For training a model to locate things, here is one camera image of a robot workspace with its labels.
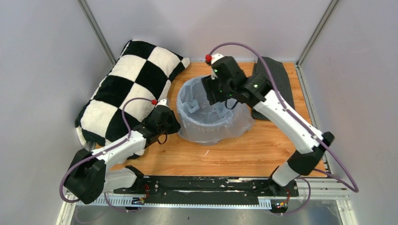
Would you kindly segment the blue translucent trash bag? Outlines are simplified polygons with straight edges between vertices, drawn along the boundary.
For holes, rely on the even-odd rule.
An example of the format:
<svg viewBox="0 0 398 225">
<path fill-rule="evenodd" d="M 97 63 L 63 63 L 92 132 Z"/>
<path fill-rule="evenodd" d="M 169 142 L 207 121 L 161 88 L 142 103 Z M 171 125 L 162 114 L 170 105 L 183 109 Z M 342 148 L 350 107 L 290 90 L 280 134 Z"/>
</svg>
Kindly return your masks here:
<svg viewBox="0 0 398 225">
<path fill-rule="evenodd" d="M 232 120 L 245 122 L 248 126 L 246 131 L 251 130 L 255 120 L 252 118 L 248 106 L 238 103 L 233 107 L 236 103 L 234 99 L 228 100 L 227 105 L 224 102 L 210 105 L 201 83 L 202 78 L 203 76 L 199 76 L 186 81 L 176 97 L 176 108 L 181 125 L 178 135 L 185 139 L 181 136 L 181 131 L 184 131 L 183 123 L 188 121 L 211 123 L 218 120 Z"/>
</svg>

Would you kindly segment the grey plastic trash bin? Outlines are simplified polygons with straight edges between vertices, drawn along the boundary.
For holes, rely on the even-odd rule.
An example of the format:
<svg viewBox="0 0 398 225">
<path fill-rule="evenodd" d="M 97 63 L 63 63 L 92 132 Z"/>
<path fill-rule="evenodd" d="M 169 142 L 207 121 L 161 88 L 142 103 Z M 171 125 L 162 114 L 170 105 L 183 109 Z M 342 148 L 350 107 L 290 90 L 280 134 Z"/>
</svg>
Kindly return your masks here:
<svg viewBox="0 0 398 225">
<path fill-rule="evenodd" d="M 190 142 L 214 145 L 226 138 L 239 137 L 248 128 L 245 122 L 218 120 L 211 123 L 188 121 L 183 123 L 181 136 Z"/>
</svg>

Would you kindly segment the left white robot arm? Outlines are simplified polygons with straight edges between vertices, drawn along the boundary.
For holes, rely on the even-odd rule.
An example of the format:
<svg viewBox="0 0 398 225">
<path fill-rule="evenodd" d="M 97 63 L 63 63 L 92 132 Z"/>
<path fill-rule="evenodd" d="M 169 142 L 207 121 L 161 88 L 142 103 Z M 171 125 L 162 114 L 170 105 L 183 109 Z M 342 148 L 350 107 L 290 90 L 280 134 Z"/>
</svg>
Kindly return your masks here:
<svg viewBox="0 0 398 225">
<path fill-rule="evenodd" d="M 111 167 L 125 162 L 133 154 L 158 142 L 162 135 L 170 135 L 181 128 L 174 112 L 166 105 L 157 105 L 130 134 L 100 149 L 79 150 L 64 177 L 66 188 L 84 204 L 94 202 L 103 193 L 127 188 L 137 194 L 143 190 L 143 173 L 133 166 L 112 171 Z"/>
</svg>

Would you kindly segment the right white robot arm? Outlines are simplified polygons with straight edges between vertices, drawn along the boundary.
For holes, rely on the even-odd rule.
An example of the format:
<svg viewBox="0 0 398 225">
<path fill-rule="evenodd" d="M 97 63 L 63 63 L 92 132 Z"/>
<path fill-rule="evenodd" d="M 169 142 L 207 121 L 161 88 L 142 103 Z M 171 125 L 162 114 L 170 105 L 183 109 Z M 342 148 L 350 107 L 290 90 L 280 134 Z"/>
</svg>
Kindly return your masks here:
<svg viewBox="0 0 398 225">
<path fill-rule="evenodd" d="M 219 53 L 206 56 L 211 75 L 202 78 L 211 105 L 228 99 L 247 104 L 272 121 L 294 144 L 296 150 L 277 167 L 268 182 L 269 192 L 281 195 L 300 175 L 309 175 L 334 140 L 331 132 L 314 128 L 303 119 L 272 87 L 265 74 L 247 77 L 231 56 Z"/>
</svg>

